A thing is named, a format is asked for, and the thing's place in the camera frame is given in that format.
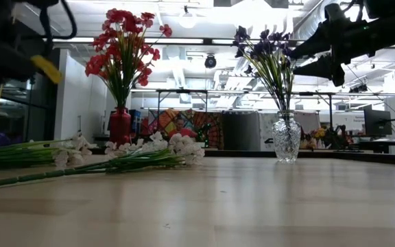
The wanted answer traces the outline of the round ceiling lamp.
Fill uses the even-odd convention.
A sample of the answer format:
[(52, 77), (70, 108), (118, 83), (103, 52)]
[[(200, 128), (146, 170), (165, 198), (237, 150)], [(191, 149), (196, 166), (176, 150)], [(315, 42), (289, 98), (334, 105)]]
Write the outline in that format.
[(187, 12), (187, 13), (182, 13), (179, 16), (178, 22), (181, 27), (183, 27), (185, 29), (191, 29), (196, 25), (197, 21), (198, 21), (198, 19), (197, 19), (197, 15), (195, 13)]

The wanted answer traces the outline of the dark grey partition panel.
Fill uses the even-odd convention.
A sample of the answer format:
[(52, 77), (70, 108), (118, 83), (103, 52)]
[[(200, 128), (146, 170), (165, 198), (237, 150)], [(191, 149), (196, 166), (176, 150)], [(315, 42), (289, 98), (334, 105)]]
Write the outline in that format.
[(259, 151), (261, 149), (257, 112), (223, 112), (222, 127), (225, 150)]

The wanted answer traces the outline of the fluorescent ceiling light strip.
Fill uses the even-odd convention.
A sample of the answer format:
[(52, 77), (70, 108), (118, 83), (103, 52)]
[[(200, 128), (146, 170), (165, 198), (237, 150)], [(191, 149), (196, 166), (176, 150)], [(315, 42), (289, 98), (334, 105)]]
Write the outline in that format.
[[(54, 43), (83, 43), (89, 44), (95, 40), (94, 37), (75, 37), (68, 40), (55, 38)], [(146, 38), (146, 43), (149, 44), (185, 44), (185, 45), (201, 45), (204, 43), (202, 38)]]
[[(218, 46), (218, 45), (231, 46), (234, 41), (235, 41), (234, 39), (212, 39), (212, 38), (209, 38), (209, 39), (203, 40), (202, 44), (203, 45), (216, 45), (216, 46)], [(252, 39), (247, 42), (251, 43), (251, 44), (257, 44), (260, 41), (262, 41), (262, 40)]]

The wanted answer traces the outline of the black monitor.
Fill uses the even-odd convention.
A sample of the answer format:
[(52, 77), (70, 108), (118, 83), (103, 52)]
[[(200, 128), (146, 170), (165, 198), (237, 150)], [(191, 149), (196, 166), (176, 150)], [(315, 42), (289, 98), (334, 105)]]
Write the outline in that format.
[(392, 134), (391, 114), (389, 111), (364, 110), (366, 135), (371, 137)]

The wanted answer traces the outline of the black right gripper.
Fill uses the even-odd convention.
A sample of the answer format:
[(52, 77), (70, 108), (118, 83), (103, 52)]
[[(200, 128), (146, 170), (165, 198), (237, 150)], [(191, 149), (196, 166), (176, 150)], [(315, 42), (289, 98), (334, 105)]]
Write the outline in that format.
[(296, 67), (294, 75), (331, 78), (335, 86), (344, 83), (343, 64), (364, 54), (373, 56), (376, 51), (395, 44), (387, 31), (392, 13), (385, 2), (359, 2), (356, 21), (345, 16), (339, 4), (331, 3), (324, 8), (327, 34), (316, 32), (289, 54), (290, 58), (310, 56), (331, 48), (331, 56), (321, 56), (317, 61)]

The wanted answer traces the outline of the yellow flower bouquet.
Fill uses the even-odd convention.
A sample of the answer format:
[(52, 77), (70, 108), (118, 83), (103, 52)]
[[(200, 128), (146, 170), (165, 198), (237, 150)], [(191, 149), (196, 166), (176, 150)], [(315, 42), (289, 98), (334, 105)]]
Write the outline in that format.
[(314, 143), (315, 143), (315, 148), (316, 149), (325, 149), (325, 135), (326, 135), (326, 130), (324, 128), (318, 128), (316, 130), (313, 130), (311, 132), (311, 136), (313, 137)]

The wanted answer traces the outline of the white artificial flower bunch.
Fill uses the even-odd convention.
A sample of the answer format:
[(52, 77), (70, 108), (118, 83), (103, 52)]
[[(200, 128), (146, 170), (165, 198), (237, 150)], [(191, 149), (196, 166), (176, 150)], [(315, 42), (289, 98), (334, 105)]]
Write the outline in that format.
[(29, 141), (0, 147), (0, 169), (26, 168), (37, 165), (54, 165), (58, 169), (81, 166), (93, 154), (97, 145), (82, 135), (55, 141)]
[(138, 139), (136, 143), (126, 143), (118, 146), (107, 142), (104, 160), (81, 166), (67, 166), (50, 172), (15, 176), (0, 179), (0, 187), (30, 181), (72, 176), (80, 174), (120, 174), (148, 167), (179, 167), (197, 165), (204, 158), (205, 150), (191, 137), (175, 134), (170, 140), (165, 140), (160, 132), (149, 136), (148, 141)]

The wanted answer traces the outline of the clear crystal glass vase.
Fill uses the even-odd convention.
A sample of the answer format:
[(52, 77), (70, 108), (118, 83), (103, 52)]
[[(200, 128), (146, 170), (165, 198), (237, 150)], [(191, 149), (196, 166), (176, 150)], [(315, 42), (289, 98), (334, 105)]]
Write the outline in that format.
[(274, 151), (281, 163), (295, 163), (301, 141), (301, 126), (294, 119), (292, 110), (280, 111), (278, 121), (273, 123)]

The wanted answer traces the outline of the yellow tag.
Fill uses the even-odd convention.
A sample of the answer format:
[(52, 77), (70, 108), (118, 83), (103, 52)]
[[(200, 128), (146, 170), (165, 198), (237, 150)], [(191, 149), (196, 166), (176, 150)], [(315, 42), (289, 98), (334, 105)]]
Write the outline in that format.
[(30, 59), (54, 84), (59, 84), (61, 82), (62, 73), (48, 59), (41, 55), (32, 56)]

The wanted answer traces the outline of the black pipe frame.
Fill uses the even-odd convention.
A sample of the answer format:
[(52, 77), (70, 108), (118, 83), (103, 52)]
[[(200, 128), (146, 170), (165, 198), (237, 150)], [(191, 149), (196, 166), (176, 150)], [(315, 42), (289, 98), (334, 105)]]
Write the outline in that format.
[(285, 105), (283, 109), (278, 113), (278, 116), (281, 121), (285, 122), (287, 126), (294, 120), (294, 112), (289, 107), (290, 99), (293, 95), (300, 95), (300, 96), (318, 96), (319, 98), (323, 99), (328, 104), (328, 117), (329, 117), (329, 128), (333, 127), (333, 110), (332, 110), (332, 96), (334, 93), (318, 93), (318, 92), (295, 92), (290, 93), (285, 97)]
[(199, 110), (208, 111), (208, 90), (202, 89), (156, 89), (158, 93), (157, 98), (157, 111), (160, 112), (160, 103), (171, 93), (176, 94), (187, 94), (187, 95), (197, 95), (204, 103), (204, 108), (199, 108)]

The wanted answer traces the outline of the black desk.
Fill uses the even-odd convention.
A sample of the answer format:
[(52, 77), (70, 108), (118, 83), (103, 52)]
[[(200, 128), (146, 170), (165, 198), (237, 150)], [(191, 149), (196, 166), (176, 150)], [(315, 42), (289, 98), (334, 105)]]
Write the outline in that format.
[(395, 139), (376, 139), (373, 141), (360, 141), (350, 145), (358, 150), (371, 150), (374, 153), (389, 154), (390, 147), (395, 146)]

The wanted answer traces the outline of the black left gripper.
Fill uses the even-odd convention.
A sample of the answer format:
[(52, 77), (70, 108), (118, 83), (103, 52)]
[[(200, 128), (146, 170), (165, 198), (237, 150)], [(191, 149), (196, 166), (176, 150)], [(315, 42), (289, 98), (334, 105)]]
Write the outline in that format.
[(0, 41), (0, 84), (5, 80), (26, 81), (38, 72), (43, 73), (30, 58)]

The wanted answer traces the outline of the red glass vase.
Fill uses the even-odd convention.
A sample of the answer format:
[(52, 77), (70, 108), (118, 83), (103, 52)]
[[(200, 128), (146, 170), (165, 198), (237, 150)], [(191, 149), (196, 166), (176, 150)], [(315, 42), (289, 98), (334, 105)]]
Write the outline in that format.
[(110, 141), (118, 146), (130, 142), (131, 115), (126, 107), (116, 107), (110, 114), (109, 131)]

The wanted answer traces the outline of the red artificial flower bunch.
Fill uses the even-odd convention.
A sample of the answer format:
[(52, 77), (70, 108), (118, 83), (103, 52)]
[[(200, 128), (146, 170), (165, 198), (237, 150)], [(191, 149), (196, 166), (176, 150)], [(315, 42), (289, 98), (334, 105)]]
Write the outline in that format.
[(124, 108), (135, 84), (147, 86), (159, 50), (145, 42), (145, 33), (153, 26), (155, 15), (143, 12), (135, 16), (127, 10), (111, 9), (103, 24), (106, 42), (102, 53), (103, 78), (117, 107)]
[(161, 25), (159, 30), (161, 31), (161, 35), (151, 45), (145, 42), (144, 34), (142, 37), (138, 37), (139, 41), (136, 43), (135, 59), (133, 60), (133, 78), (128, 87), (128, 94), (130, 94), (130, 90), (134, 89), (137, 84), (141, 86), (148, 85), (148, 78), (152, 74), (152, 67), (154, 66), (152, 63), (153, 61), (160, 60), (160, 51), (157, 48), (153, 48), (153, 46), (163, 36), (169, 38), (172, 35), (172, 29), (168, 24)]
[(97, 55), (86, 63), (85, 74), (99, 76), (114, 97), (118, 107), (124, 107), (123, 81), (121, 75), (121, 48), (117, 36), (120, 32), (108, 28), (94, 39)]

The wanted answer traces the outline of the colourful patterned tapestry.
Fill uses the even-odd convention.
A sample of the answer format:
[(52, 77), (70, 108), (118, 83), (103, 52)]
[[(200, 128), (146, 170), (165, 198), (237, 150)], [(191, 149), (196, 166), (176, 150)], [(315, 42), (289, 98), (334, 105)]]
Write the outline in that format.
[(222, 114), (214, 112), (188, 110), (174, 110), (172, 108), (157, 111), (148, 110), (148, 116), (142, 121), (141, 133), (153, 134), (157, 131), (166, 137), (178, 132), (176, 121), (181, 119), (185, 133), (194, 132), (196, 141), (206, 141), (209, 148), (224, 148), (224, 133), (222, 128)]

